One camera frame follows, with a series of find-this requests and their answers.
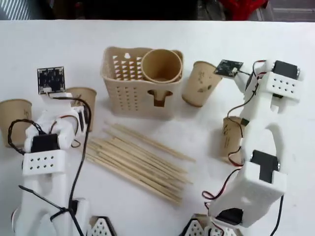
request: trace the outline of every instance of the white surface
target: white surface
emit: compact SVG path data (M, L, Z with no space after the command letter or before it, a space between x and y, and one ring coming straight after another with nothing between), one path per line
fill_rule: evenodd
M194 182L187 186L180 207L87 162L75 196L91 200L93 215L109 216L119 236L176 236L193 213L206 213L202 190L218 191L233 170L215 159L222 119L231 107L242 103L243 96L231 80L225 79L201 109L179 100L179 111L172 121L116 118L108 110L108 95L100 77L106 47L178 49L184 54L185 79L196 60L214 65L221 59L243 61L242 69L247 72L257 59L279 59L298 65L305 73L305 90L300 105L288 118L285 133L285 141L292 149L288 156L292 165L277 235L306 234L313 225L314 23L2 21L0 33L0 100L27 99L33 103L33 118L38 118L43 102L37 95L36 69L64 66L67 87L88 86L97 91L93 135L102 134L104 120L121 122L197 159L195 165L179 162L189 170ZM257 143L264 144L259 138ZM80 153L74 150L69 156L74 177ZM21 161L19 154L0 144L1 235L12 235L10 216L21 200ZM276 202L265 217L244 231L245 235L269 235L278 208Z

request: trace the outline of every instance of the black wire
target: black wire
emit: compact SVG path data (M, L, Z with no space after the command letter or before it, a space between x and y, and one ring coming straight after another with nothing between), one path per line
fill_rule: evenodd
M280 206L279 206L279 213L278 213L277 223L276 223L276 226L275 226L274 230L271 232L270 236L273 236L276 233L276 231L277 231L277 229L279 227L283 203L284 203L284 195L280 199Z
M71 192L70 192L70 196L69 196L69 202L68 202L68 209L69 209L69 213L72 217L72 220L80 234L80 236L84 236L84 234L82 233L82 230L80 228L80 225L75 217L75 214L71 208L72 206L72 202L73 202L73 193L74 193L74 189L75 189L75 186L76 186L76 183L78 181L78 178L79 178L79 175L80 175L80 172L81 172L81 169L82 169L82 166L83 166L83 163L84 163L84 160L85 160L85 153L86 153L86 148L87 148L87 143L88 143L88 138L89 138L89 130L90 130L90 126L91 126L91 120L92 120L92 112L91 112L91 108L90 106L88 105L88 103L81 99L81 98L74 98L74 97L51 97L52 99L57 99L57 100L75 100L75 101L79 101L79 102L82 102L89 110L89 118L88 118L88 127L87 127L87 131L86 131L86 134L85 134L85 139L84 139L84 144L83 144L83 151L82 151L82 158L81 158L81 162L80 162L80 165L79 165L79 168L77 170L77 173L75 175L75 178L74 178L74 181L73 181L73 184L72 184L72 188L71 188Z
M241 124L240 124L239 122L237 122L237 121L235 121L235 120L232 120L232 119L230 118L230 113L231 113L232 111L234 111L235 109L244 107L246 104L248 104L248 103L252 100L252 98L255 96L255 94L256 94L256 92L257 92L257 89L258 89L258 83L256 84L255 90L252 92L251 97L250 97L245 103L243 103L243 104L241 104L241 105L238 105L238 106L236 106L236 107L233 107L233 108L232 108L231 110L229 110L229 112L227 113L227 118L228 118L230 121L232 121L233 123L236 123L236 124L240 127L240 130L241 130L241 137L243 137L242 126L241 126Z
M29 193L34 194L35 196L37 196L37 197L40 198L41 200L44 200L45 202L49 203L50 205L54 206L55 208L58 208L59 210L62 210L62 209L63 209L63 207L58 206L58 205L54 204L53 202L51 202L50 200L48 200L47 198L44 198L44 197L40 196L40 195L39 195L38 193L36 193L34 190L31 190L31 189L29 189L29 188L26 188L26 187L24 187L24 186L22 186L22 185L19 185L19 188L22 189L22 190L24 190L24 191L27 191L27 192L29 192Z
M25 122L25 123L30 123L32 124L37 130L38 130L38 134L39 135L42 135L42 134L46 134L42 128L40 127L39 124L35 123L34 121L30 120L30 119L16 119L14 120L10 126L9 126L9 129L8 129L8 144L13 147L18 153L20 153L21 155L24 155L25 154L25 151L23 151L22 149L18 149L12 142L12 131L13 131L13 126L16 124L16 123L19 123L19 122Z
M239 73L243 73L243 74L246 74L246 75L251 75L250 73L247 73L247 72L244 72L244 71L242 71L242 70L238 70L237 72L239 72Z

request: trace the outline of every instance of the beige basket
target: beige basket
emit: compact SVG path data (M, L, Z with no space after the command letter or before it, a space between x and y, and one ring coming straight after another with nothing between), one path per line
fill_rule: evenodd
M182 73L172 83L146 81L141 70L142 58L150 48L107 48L101 75L105 81L113 112L119 115L146 118L173 118L180 94ZM175 52L183 63L183 55Z

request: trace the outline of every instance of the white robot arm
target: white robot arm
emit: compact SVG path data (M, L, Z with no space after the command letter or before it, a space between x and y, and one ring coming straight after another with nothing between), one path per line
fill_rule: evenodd
M252 97L240 115L247 123L240 141L244 165L222 194L209 204L211 220L228 228L251 226L286 191L290 155L281 123L286 119L287 108L300 100L303 76L297 66L282 61L273 65L261 61L255 72L257 77L251 76L247 83L240 73L235 78L244 100ZM256 150L257 137L265 129L273 134L276 156Z
M20 186L24 191L21 206L12 214L12 227L16 236L35 236L41 219L48 215L56 235L85 236L91 217L90 204L86 199L72 200L73 191L68 184L66 164L67 150L72 142L87 135L90 109L87 113L83 106L71 107L72 95L56 92L56 88L64 88L63 67L42 69L41 72L45 73L45 77L39 82L50 91L53 88L55 93L50 96L40 93L46 109L36 124L44 134L39 134L34 126L26 130L24 182ZM58 72L62 77L56 82ZM47 76L49 73L54 73L53 79Z

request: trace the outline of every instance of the paper cup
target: paper cup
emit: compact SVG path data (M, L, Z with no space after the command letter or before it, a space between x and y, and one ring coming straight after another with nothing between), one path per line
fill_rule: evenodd
M146 80L158 83L172 83L180 78L183 64L173 51L157 49L149 51L141 62L141 71Z
M8 144L8 129L16 119L32 119L32 104L23 99L6 100L0 103L0 128L2 140L6 147ZM15 146L22 147L26 139L25 131L30 126L29 123L16 123L12 130L11 139Z
M81 98L81 99L85 100L88 103L88 105L90 106L91 112L92 112L92 119L91 119L91 126L90 126L89 131L92 131L93 119L94 119L94 110L95 110L96 91L94 89L85 88L85 87L68 88L66 91L70 92L73 97ZM73 101L71 103L71 106L72 107L79 107L79 106L83 106L83 104L81 102L78 102L78 101Z
M231 120L234 120L241 123L241 118L239 117L230 117ZM221 147L220 147L220 156L223 161L230 163L228 160L228 155L231 152L235 152L239 148L241 136L240 126L232 121L230 121L227 117L223 119L223 135L221 139ZM232 154L230 156L231 160L236 163L241 163L241 155L240 152L236 154Z
M190 78L186 84L182 98L195 107L202 107L210 94L221 81L221 77L214 74L216 67L205 61L197 61L193 65Z

